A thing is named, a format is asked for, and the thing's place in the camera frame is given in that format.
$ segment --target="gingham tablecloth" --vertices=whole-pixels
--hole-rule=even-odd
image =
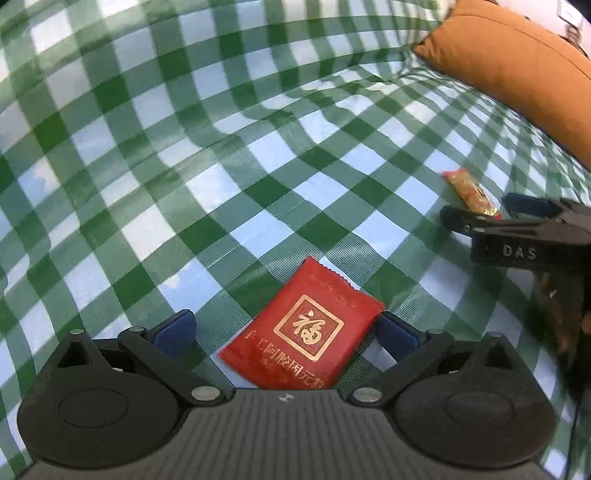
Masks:
[[[436,6],[387,0],[10,0],[0,9],[0,479],[30,462],[22,396],[72,328],[113,337],[196,312],[217,353],[308,255],[425,329],[503,331],[556,408],[573,405],[532,275],[478,267],[439,226],[442,170],[587,205],[590,176],[522,117],[409,45]],[[372,333],[337,387],[393,360]]]

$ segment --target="red wrapper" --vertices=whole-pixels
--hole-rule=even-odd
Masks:
[[[308,257],[220,356],[260,388],[329,388],[383,309]]]

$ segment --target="blue gripper pad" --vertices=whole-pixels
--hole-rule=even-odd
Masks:
[[[152,328],[148,335],[148,339],[158,350],[176,358],[195,341],[195,315],[191,310],[181,310]]]
[[[548,199],[539,199],[519,193],[508,193],[502,201],[505,208],[512,215],[524,213],[534,217],[552,218],[562,212],[562,209],[554,202]]]
[[[427,341],[423,332],[388,311],[382,312],[376,320],[376,337],[397,362]]]

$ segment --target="metal screw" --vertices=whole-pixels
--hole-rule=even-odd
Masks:
[[[202,385],[191,390],[191,396],[199,401],[213,401],[217,400],[222,392],[216,387],[209,385]]]
[[[382,398],[382,393],[376,388],[361,387],[353,392],[353,398],[361,403],[374,403]]]
[[[290,401],[294,401],[296,398],[291,393],[285,393],[279,397],[279,400],[283,403],[289,403]]]

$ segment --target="orange pillow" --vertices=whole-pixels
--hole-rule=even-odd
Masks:
[[[591,168],[591,61],[558,35],[493,3],[457,0],[414,51],[521,113]]]

